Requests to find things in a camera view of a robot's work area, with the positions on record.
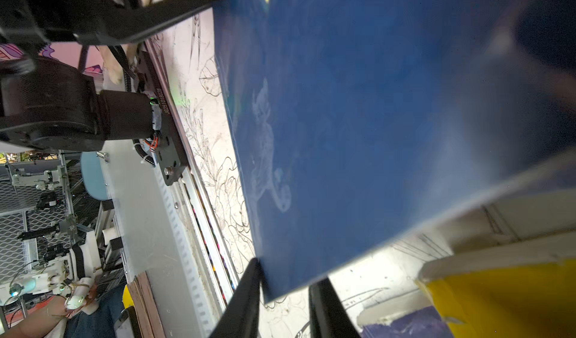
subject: wooden board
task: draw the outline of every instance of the wooden board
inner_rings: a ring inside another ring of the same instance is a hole
[[[138,324],[143,338],[165,338],[160,315],[154,301],[152,288],[146,272],[139,274],[128,284],[132,296]]]

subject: white chalk drawing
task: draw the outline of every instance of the white chalk drawing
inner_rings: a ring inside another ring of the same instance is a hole
[[[259,200],[266,190],[270,190],[270,195],[280,212],[286,212],[292,202],[290,187],[282,181],[284,175],[281,168],[273,168],[274,164],[274,132],[268,123],[270,116],[270,103],[268,102],[268,82],[264,78],[264,83],[260,92],[252,98],[252,112],[256,121],[256,133],[254,141],[257,142],[257,149],[253,161],[250,181],[252,183],[252,194],[255,201]]]

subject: blue board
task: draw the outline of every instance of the blue board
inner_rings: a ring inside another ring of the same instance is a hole
[[[216,4],[266,300],[565,162],[576,122],[543,78],[557,71],[515,43],[525,1]]]

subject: metal mesh panel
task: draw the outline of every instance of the metal mesh panel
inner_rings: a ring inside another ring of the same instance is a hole
[[[24,265],[22,242],[16,239],[22,231],[22,213],[0,216],[0,280],[11,278]]]
[[[54,211],[28,211],[26,212],[26,219],[28,221],[28,230],[37,230],[46,228],[54,220],[62,220],[66,217],[66,207],[64,204],[56,206]],[[48,246],[62,243],[65,248],[70,247],[70,240],[68,236],[60,239],[40,237],[36,239],[38,245],[38,257],[43,257],[46,253]]]
[[[42,193],[34,186],[15,187],[9,180],[0,181],[0,213],[34,207]]]

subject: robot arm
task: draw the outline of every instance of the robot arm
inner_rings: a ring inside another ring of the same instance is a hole
[[[86,234],[86,242],[72,247],[66,255],[39,262],[30,272],[0,283],[0,305],[10,304],[27,293],[52,291],[66,297],[66,308],[74,310],[85,304],[94,279],[101,274],[96,236],[90,231]],[[93,312],[96,308],[91,306],[88,310]]]

